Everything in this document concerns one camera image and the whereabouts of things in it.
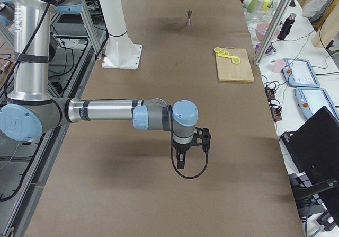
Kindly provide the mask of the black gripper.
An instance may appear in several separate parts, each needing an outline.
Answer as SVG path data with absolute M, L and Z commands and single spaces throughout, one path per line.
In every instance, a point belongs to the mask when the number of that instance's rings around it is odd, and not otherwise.
M 176 158 L 177 158 L 177 168 L 184 169 L 185 168 L 185 157 L 187 150 L 190 149 L 191 145 L 187 144 L 180 144 L 176 141 L 173 142 L 173 147 L 176 150 Z

